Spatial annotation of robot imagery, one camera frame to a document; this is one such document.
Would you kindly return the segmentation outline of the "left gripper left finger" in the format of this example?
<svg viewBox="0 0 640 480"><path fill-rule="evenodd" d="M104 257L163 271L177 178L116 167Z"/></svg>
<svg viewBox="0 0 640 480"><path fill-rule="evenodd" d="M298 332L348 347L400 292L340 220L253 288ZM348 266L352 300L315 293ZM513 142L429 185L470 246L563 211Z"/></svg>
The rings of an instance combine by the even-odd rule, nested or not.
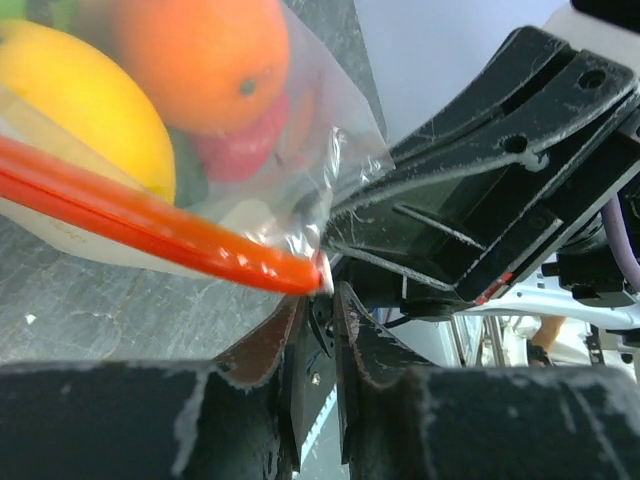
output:
<svg viewBox="0 0 640 480"><path fill-rule="evenodd" d="M1 369L5 479L287 479L301 463L307 307L213 359Z"/></svg>

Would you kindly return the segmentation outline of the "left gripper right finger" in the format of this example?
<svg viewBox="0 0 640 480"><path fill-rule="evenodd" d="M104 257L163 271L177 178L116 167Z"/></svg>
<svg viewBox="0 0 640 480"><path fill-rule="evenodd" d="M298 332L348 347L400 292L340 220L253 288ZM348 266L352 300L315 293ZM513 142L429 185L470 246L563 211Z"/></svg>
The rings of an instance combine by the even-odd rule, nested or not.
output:
<svg viewBox="0 0 640 480"><path fill-rule="evenodd" d="M606 367L442 368L333 300L341 457L354 479L635 479L639 388Z"/></svg>

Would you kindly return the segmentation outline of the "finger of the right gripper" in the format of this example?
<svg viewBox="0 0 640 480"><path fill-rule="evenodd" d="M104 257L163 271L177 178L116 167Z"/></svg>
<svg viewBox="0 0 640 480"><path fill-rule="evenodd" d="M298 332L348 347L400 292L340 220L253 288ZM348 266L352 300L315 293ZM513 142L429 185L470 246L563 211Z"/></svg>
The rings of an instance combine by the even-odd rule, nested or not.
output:
<svg viewBox="0 0 640 480"><path fill-rule="evenodd" d="M520 164L592 124L636 90L627 66L539 28L511 32L453 101L391 150L395 168L336 207L334 220L412 189Z"/></svg>
<svg viewBox="0 0 640 480"><path fill-rule="evenodd" d="M332 214L323 243L368 306L446 317L553 253L603 241L598 213L639 173L639 104L532 101L396 167Z"/></svg>

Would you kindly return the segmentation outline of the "red apple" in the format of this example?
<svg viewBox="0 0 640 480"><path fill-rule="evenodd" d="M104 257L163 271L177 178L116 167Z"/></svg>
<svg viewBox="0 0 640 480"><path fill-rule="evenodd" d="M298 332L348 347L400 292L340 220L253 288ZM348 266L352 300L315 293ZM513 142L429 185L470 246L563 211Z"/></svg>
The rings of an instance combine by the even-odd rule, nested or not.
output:
<svg viewBox="0 0 640 480"><path fill-rule="evenodd" d="M279 167L299 163L315 119L316 97L310 87L295 101L283 93L242 130L194 137L208 178L215 183L237 184L254 178L269 161Z"/></svg>

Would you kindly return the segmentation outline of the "dark green avocado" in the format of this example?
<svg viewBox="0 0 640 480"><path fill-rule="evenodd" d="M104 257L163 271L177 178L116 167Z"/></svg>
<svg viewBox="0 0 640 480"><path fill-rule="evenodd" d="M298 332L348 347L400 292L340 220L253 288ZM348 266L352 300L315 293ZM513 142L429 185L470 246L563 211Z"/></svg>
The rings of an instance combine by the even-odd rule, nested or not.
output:
<svg viewBox="0 0 640 480"><path fill-rule="evenodd" d="M207 198L208 179L190 137L174 128L169 128L168 132L175 157L175 206L188 208Z"/></svg>

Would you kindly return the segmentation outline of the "clear zip top bag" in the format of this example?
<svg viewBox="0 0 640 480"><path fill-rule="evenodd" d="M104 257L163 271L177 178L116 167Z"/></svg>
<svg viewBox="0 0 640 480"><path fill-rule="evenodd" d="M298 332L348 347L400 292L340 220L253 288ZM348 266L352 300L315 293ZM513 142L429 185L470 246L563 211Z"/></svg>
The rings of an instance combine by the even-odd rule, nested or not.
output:
<svg viewBox="0 0 640 480"><path fill-rule="evenodd" d="M331 208L392 167L281 1L1 5L1 215L60 251L325 293Z"/></svg>

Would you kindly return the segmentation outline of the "orange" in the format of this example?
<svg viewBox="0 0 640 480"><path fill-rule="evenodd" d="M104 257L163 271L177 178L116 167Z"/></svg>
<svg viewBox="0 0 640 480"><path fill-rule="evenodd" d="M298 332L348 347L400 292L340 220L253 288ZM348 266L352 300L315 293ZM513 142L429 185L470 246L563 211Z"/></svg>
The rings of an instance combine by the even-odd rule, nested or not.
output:
<svg viewBox="0 0 640 480"><path fill-rule="evenodd" d="M278 1L117 1L121 63L169 124L239 130L282 92L289 35Z"/></svg>

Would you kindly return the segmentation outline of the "yellow lemon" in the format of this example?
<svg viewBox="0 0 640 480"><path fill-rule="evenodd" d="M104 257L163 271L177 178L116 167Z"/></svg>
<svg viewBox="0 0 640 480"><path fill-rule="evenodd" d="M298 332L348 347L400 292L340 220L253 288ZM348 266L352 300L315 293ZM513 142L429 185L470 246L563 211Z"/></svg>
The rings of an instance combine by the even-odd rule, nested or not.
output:
<svg viewBox="0 0 640 480"><path fill-rule="evenodd" d="M1 23L1 84L145 188L173 203L169 134L151 101L108 56L59 30Z"/></svg>

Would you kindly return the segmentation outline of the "green apple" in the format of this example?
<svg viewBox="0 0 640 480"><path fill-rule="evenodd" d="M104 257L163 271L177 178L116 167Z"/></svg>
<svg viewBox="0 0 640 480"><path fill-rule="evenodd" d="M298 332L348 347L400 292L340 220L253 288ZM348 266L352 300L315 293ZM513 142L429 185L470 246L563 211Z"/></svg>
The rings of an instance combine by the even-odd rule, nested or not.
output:
<svg viewBox="0 0 640 480"><path fill-rule="evenodd" d="M26 0L22 15L26 20L61 31L69 31L75 14L75 0Z"/></svg>

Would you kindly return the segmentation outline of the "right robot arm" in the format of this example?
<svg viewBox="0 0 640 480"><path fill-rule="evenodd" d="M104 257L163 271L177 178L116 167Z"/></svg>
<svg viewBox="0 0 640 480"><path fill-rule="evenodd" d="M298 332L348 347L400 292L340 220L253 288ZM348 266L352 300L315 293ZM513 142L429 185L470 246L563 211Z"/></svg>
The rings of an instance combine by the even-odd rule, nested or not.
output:
<svg viewBox="0 0 640 480"><path fill-rule="evenodd" d="M628 306L600 215L639 201L639 80L535 27L513 31L394 169L331 214L323 243L368 306L446 317L535 271L587 306Z"/></svg>

